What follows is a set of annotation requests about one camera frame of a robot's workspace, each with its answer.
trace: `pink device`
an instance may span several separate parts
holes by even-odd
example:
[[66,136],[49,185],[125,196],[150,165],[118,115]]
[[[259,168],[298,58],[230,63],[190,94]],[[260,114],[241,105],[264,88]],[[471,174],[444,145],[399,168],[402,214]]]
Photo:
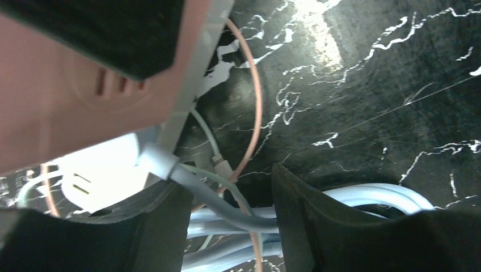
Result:
[[0,16],[0,173],[160,124],[172,112],[185,120],[195,94],[183,89],[201,84],[232,4],[221,1],[186,0],[174,64],[144,82]]

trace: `black panel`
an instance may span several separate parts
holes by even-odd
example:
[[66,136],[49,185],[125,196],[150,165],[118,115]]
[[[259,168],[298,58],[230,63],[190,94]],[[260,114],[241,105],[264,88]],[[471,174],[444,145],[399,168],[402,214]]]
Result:
[[180,271],[191,206],[162,181],[88,218],[2,209],[0,271]]
[[172,65],[183,0],[1,0],[0,11],[136,80]]
[[328,197],[280,164],[272,190],[287,271],[481,270],[479,213],[381,219]]

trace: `black marble surface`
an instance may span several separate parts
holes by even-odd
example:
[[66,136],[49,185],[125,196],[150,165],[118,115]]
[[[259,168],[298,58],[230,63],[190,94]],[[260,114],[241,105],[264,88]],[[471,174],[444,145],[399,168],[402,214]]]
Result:
[[[261,138],[238,182],[251,206],[272,204],[271,166],[282,162],[321,189],[389,182],[438,209],[479,210],[480,1],[249,0],[237,1],[231,18],[248,38],[263,85]],[[199,96],[224,158],[237,166],[251,138],[255,96],[228,31]],[[176,153],[212,169],[193,118]],[[5,206],[25,174],[4,180]],[[59,188],[62,215],[79,213]],[[190,241],[187,251],[200,243]],[[253,263],[229,271],[253,271]],[[284,271],[282,264],[266,258],[264,269]]]

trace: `white cable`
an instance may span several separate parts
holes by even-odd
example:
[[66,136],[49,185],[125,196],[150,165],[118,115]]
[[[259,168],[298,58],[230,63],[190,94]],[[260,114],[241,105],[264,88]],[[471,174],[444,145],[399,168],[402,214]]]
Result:
[[397,191],[400,194],[405,195],[406,197],[412,199],[416,204],[423,210],[434,210],[434,206],[421,194],[418,192],[411,190],[409,188],[399,186],[399,185],[394,185],[394,184],[388,184],[388,183],[367,183],[367,184],[360,184],[360,185],[354,185],[354,186],[373,186],[373,187],[378,187],[378,188],[385,188],[385,189],[390,189]]
[[394,207],[405,214],[414,214],[422,210],[421,207],[412,199],[400,194],[399,192],[386,188],[356,185],[328,190],[325,191],[324,194],[343,203],[349,203],[349,201],[357,201],[361,199],[367,202],[361,205],[384,204]]

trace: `cable connector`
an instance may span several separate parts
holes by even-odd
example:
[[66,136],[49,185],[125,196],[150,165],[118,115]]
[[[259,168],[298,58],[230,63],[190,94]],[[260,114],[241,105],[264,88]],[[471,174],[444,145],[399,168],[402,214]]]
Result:
[[[225,180],[229,180],[234,171],[232,170],[229,162],[227,160],[224,160],[222,154],[217,154],[216,156],[214,156],[212,158],[212,161],[214,162],[214,170],[216,171],[216,174]],[[224,193],[221,193],[219,196],[221,198],[224,198]]]
[[174,154],[147,143],[138,157],[137,165],[163,180],[168,180],[179,160]]

